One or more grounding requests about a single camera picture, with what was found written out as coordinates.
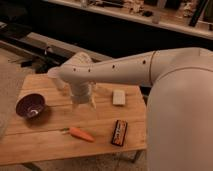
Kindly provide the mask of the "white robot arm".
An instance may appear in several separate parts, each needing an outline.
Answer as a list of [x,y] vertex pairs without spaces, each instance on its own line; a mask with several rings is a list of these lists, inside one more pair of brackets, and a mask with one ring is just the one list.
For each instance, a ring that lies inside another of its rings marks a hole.
[[91,82],[149,87],[148,171],[213,171],[213,51],[156,50],[98,63],[78,53],[59,73],[80,103]]

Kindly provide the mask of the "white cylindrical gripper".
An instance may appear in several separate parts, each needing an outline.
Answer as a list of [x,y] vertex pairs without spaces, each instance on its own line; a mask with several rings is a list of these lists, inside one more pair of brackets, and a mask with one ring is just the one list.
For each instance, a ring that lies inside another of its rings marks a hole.
[[96,109],[96,102],[95,102],[95,83],[80,83],[80,84],[71,84],[71,99],[72,103],[72,110],[75,111],[79,103],[88,103],[90,100],[90,105]]

